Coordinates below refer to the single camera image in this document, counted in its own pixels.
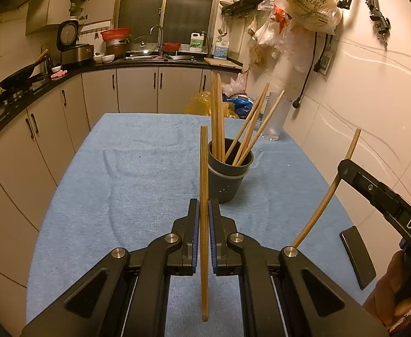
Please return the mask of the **person's right hand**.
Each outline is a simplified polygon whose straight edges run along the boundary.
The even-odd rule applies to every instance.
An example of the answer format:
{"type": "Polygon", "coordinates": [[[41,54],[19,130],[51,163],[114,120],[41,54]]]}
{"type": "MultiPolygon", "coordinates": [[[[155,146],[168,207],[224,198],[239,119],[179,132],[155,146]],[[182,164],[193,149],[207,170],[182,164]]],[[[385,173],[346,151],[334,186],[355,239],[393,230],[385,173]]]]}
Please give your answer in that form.
{"type": "Polygon", "coordinates": [[[403,250],[393,254],[363,307],[389,332],[398,333],[411,323],[411,258],[403,250]]]}

